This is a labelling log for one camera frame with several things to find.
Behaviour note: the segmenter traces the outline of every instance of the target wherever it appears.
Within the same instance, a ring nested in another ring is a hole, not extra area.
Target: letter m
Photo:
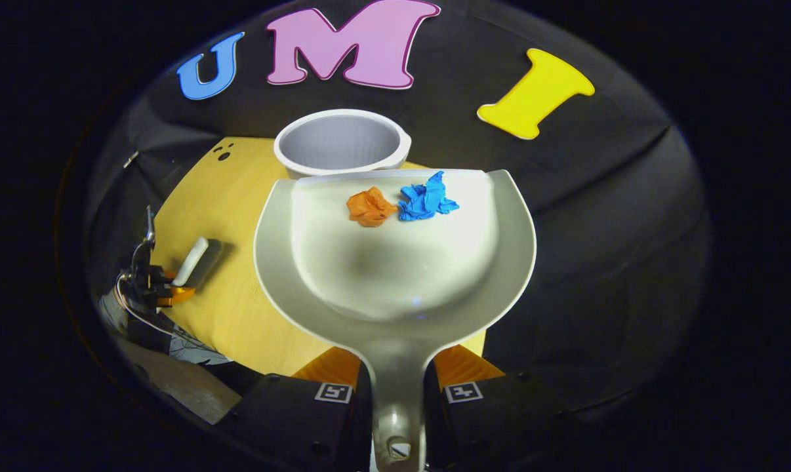
[[[413,37],[425,18],[440,8],[419,0],[378,0],[369,3],[340,30],[317,9],[302,10],[267,25],[275,34],[273,72],[267,82],[274,85],[300,83],[308,76],[297,62],[297,52],[321,80],[335,74],[355,48],[354,64],[345,69],[351,83],[383,89],[409,89],[413,76],[407,73],[407,58]]]

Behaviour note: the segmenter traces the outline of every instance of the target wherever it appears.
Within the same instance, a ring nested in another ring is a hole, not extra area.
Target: dustpan
[[[278,180],[255,230],[258,282],[291,323],[355,353],[373,389],[375,463],[424,469],[422,380],[434,355],[488,328],[533,274],[533,219],[505,170],[444,170],[459,209],[380,227],[346,201],[376,186],[391,203],[438,170]]]

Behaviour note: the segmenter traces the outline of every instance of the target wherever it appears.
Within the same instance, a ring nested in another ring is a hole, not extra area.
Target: yellow table surface
[[[228,152],[223,161],[218,156]],[[422,165],[405,163],[405,169]],[[224,138],[189,171],[153,224],[152,263],[178,271],[197,238],[224,243],[224,253],[192,298],[163,311],[177,325],[246,367],[292,376],[330,347],[279,314],[258,286],[253,237],[270,189],[288,174],[269,138]],[[386,231],[386,224],[379,228]],[[462,343],[483,353],[485,332]]]

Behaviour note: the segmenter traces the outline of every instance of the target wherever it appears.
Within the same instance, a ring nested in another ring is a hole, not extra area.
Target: sticker
[[[218,95],[233,83],[235,78],[235,43],[237,40],[243,38],[243,31],[236,33],[222,40],[210,51],[215,53],[215,60],[218,63],[218,75],[215,78],[202,83],[198,77],[198,67],[200,59],[203,59],[203,54],[189,59],[188,62],[177,69],[177,75],[180,77],[180,90],[183,95],[190,100],[203,100],[210,98],[210,96]]]
[[[567,62],[542,50],[527,50],[533,63],[497,104],[483,105],[477,117],[522,140],[538,136],[538,124],[567,99],[594,95],[594,84]]]
[[[449,385],[445,388],[445,394],[449,398],[449,403],[463,403],[483,398],[483,394],[477,388],[477,383],[474,382]]]
[[[352,398],[352,386],[341,383],[323,383],[314,400],[330,401],[331,403],[348,403]]]
[[[344,71],[351,83],[409,89],[413,75],[407,59],[416,31],[425,18],[441,9],[419,0],[378,0],[361,9],[340,30],[317,9],[306,9],[276,19],[267,25],[275,34],[273,85],[300,83],[308,72],[299,66],[297,53],[321,80],[329,80],[340,63],[355,51],[354,63]]]

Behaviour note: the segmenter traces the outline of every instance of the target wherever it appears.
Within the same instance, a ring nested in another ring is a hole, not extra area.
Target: blue letter u
[[[222,40],[210,49],[218,59],[218,75],[212,81],[202,83],[197,75],[197,67],[203,54],[192,57],[179,69],[177,75],[180,76],[180,90],[183,95],[192,100],[202,100],[210,96],[224,92],[224,89],[233,83],[235,77],[235,43],[243,37],[243,31]]]

